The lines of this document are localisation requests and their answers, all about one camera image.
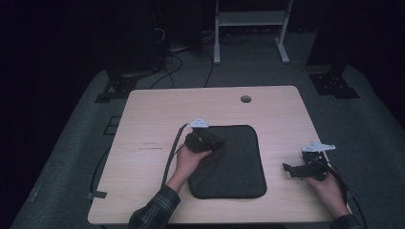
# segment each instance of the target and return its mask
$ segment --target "black mat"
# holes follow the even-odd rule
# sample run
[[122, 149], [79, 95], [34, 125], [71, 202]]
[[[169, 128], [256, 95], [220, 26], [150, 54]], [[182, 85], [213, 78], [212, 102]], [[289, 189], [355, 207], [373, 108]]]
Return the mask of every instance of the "black mat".
[[209, 127], [225, 140], [188, 179], [195, 198], [258, 198], [266, 180], [254, 129], [247, 125]]

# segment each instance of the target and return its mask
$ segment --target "person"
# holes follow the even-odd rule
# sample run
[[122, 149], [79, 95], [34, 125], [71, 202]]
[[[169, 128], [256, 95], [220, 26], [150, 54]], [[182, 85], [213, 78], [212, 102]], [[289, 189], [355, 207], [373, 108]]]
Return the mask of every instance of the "person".
[[[165, 228], [176, 207], [180, 203], [179, 192], [183, 184], [197, 169], [200, 160], [211, 154], [211, 151], [193, 153], [186, 146], [181, 146], [177, 152], [176, 170], [162, 186], [156, 195], [143, 208], [131, 216], [128, 226], [130, 229], [160, 229]], [[357, 219], [347, 208], [333, 175], [327, 174], [323, 181], [312, 177], [304, 180], [314, 189], [317, 196], [325, 204], [334, 218], [330, 224], [332, 229], [361, 229]]]

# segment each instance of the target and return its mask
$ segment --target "black device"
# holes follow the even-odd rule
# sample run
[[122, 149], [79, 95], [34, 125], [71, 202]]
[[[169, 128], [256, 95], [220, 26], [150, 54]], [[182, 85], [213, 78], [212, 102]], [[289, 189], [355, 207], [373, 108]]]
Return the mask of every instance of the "black device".
[[194, 153], [216, 150], [224, 145], [224, 140], [210, 132], [209, 128], [193, 128], [185, 137], [184, 145]]
[[327, 175], [328, 162], [323, 152], [302, 151], [304, 165], [292, 167], [283, 163], [284, 170], [289, 172], [291, 177], [314, 177], [322, 181]]

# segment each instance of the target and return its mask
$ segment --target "dark background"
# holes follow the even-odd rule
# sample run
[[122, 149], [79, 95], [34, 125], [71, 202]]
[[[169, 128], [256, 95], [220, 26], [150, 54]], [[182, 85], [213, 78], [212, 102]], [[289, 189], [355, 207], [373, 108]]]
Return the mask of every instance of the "dark background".
[[[12, 223], [78, 99], [106, 63], [158, 67], [164, 53], [154, 45], [153, 27], [167, 28], [168, 36], [195, 42], [199, 38], [196, 31], [213, 28], [213, 3], [0, 2], [0, 228]], [[258, 6], [278, 10], [284, 5], [284, 1], [236, 4], [222, 0], [224, 10]], [[403, 1], [394, 0], [295, 1], [288, 29], [313, 31], [320, 26], [308, 64], [332, 64], [343, 56], [368, 77], [405, 126], [404, 10]], [[180, 23], [182, 18], [192, 19], [187, 25]], [[191, 37], [182, 33], [187, 30], [194, 30], [185, 32], [193, 34]]]

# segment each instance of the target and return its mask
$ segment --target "wooden table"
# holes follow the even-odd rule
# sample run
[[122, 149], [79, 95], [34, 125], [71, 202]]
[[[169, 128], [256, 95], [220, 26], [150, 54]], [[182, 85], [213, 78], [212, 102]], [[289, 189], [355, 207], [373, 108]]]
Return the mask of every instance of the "wooden table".
[[[241, 96], [251, 102], [244, 103]], [[128, 223], [160, 189], [179, 128], [198, 117], [212, 126], [250, 125], [257, 133], [267, 192], [255, 199], [196, 199], [188, 184], [171, 223], [314, 222], [330, 214], [311, 188], [285, 172], [302, 165], [300, 148], [318, 135], [292, 86], [133, 91], [119, 123], [88, 220]], [[191, 128], [185, 128], [179, 145]], [[176, 165], [173, 160], [168, 177]]]

